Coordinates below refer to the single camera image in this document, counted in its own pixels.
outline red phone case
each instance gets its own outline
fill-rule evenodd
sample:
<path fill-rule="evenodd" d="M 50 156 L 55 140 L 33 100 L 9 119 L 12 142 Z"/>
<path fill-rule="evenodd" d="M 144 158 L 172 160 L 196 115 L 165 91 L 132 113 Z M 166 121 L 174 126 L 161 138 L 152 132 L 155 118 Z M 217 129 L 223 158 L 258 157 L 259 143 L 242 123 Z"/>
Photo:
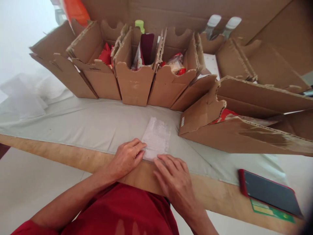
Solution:
<path fill-rule="evenodd" d="M 254 174 L 254 173 L 252 173 L 252 172 L 250 172 L 250 171 L 247 171 L 247 170 L 244 170 L 244 169 L 239 169 L 239 170 L 238 170 L 238 174 L 239 174 L 239 183 L 240 183 L 240 191 L 241 191 L 241 193 L 242 193 L 243 195 L 245 195 L 246 197 L 251 198 L 251 199 L 253 199 L 253 200 L 255 200 L 255 201 L 259 201 L 259 202 L 261 202 L 261 203 L 263 203 L 263 204 L 266 204 L 266 205 L 268 205 L 268 206 L 270 206 L 270 207 L 273 207 L 273 208 L 275 208 L 275 209 L 277 209 L 277 210 L 279 210 L 279 211 L 285 212 L 285 213 L 287 213 L 287 214 L 289 214 L 289 215 L 291 215 L 291 216 L 295 216 L 295 217 L 298 217 L 298 218 L 300 218 L 300 219 L 303 218 L 303 217 L 300 217 L 300 216 L 297 216 L 297 215 L 290 214 L 290 213 L 288 213 L 288 212 L 286 212 L 286 211 L 283 211 L 282 209 L 279 209 L 279 208 L 274 207 L 274 206 L 272 206 L 272 205 L 269 205 L 269 204 L 267 204 L 266 202 L 262 202 L 262 201 L 260 201 L 260 200 L 258 200 L 258 199 L 255 199 L 255 198 L 253 198 L 253 197 L 250 197 L 250 196 L 248 195 L 248 191 L 247 191 L 247 188 L 246 188 L 245 172 L 248 172 L 248 173 L 253 174 L 253 175 L 256 175 L 256 176 L 259 176 L 259 175 L 257 175 L 257 174 Z M 277 182 L 275 182 L 275 181 L 269 180 L 269 179 L 264 178 L 264 177 L 262 177 L 262 176 L 259 176 L 259 177 L 261 177 L 261 178 L 263 178 L 263 179 L 266 179 L 266 180 L 268 180 L 268 181 L 271 181 L 271 182 L 273 182 L 273 183 L 279 184 L 279 183 L 277 183 Z M 281 185 L 281 186 L 283 186 L 283 187 L 285 187 L 285 188 L 291 189 L 291 190 L 293 191 L 293 193 L 296 194 L 292 188 L 287 187 L 287 186 L 282 185 L 282 184 L 279 184 L 279 185 Z"/>

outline hand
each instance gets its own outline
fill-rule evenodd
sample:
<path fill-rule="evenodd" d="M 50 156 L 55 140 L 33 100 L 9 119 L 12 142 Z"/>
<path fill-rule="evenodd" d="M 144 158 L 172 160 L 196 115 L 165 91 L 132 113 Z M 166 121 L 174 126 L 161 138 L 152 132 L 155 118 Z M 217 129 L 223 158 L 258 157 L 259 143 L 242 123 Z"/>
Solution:
<path fill-rule="evenodd" d="M 154 163 L 159 172 L 154 171 L 153 173 L 157 177 L 165 196 L 186 221 L 197 219 L 205 210 L 194 195 L 187 164 L 168 154 L 157 157 L 165 163 L 165 166 L 159 159 L 155 158 Z"/>
<path fill-rule="evenodd" d="M 131 172 L 142 160 L 146 143 L 142 143 L 139 139 L 135 138 L 130 142 L 121 144 L 116 151 L 112 161 L 105 166 L 105 172 L 117 181 Z"/>

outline white floor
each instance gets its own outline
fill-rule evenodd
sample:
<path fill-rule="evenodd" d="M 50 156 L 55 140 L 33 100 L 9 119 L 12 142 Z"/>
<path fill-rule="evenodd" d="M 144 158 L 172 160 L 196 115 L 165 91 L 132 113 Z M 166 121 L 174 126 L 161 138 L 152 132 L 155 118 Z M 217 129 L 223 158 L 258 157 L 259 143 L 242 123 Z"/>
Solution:
<path fill-rule="evenodd" d="M 313 158 L 281 155 L 281 166 L 307 215 L 313 195 Z M 0 160 L 0 234 L 14 231 L 38 210 L 90 173 L 10 148 Z M 180 234 L 192 232 L 172 208 Z M 207 211 L 220 235 L 278 234 L 233 218 Z"/>

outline green card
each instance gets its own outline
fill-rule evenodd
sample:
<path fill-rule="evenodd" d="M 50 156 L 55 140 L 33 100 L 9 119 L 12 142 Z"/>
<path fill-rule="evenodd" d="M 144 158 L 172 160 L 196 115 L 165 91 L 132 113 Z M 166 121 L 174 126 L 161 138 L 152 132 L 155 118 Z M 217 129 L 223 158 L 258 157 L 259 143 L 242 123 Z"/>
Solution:
<path fill-rule="evenodd" d="M 252 205 L 253 211 L 255 213 L 268 215 L 268 216 L 272 216 L 272 217 L 275 217 L 278 219 L 282 219 L 282 220 L 286 220 L 286 221 L 295 223 L 294 218 L 291 215 L 289 215 L 285 212 L 282 212 L 280 210 L 277 210 L 273 207 L 270 207 L 266 204 L 263 204 L 261 202 L 255 201 L 251 198 L 250 198 L 250 200 L 251 200 L 251 205 Z"/>

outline cardboard organizer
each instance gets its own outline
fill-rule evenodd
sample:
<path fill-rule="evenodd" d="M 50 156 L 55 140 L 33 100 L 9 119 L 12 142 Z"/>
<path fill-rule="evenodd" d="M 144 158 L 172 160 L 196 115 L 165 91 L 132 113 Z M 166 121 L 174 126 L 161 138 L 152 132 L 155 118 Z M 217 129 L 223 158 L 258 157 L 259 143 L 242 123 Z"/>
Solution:
<path fill-rule="evenodd" d="M 226 152 L 313 156 L 313 132 L 304 127 L 313 117 L 313 99 L 297 94 L 311 87 L 270 45 L 256 40 L 242 46 L 240 39 L 224 42 L 222 35 L 207 41 L 189 29 L 156 29 L 151 65 L 132 71 L 140 29 L 120 22 L 112 28 L 106 21 L 89 22 L 85 29 L 74 22 L 72 28 L 76 33 L 66 21 L 32 46 L 30 55 L 77 97 L 182 111 L 181 137 Z M 106 42 L 114 45 L 113 69 L 98 59 Z M 173 74 L 168 65 L 160 68 L 179 52 L 185 74 Z M 216 56 L 221 81 L 216 74 L 197 79 L 205 68 L 203 53 Z M 211 125 L 226 107 L 280 122 L 263 127 L 235 117 Z M 285 115 L 295 111 L 302 112 Z"/>

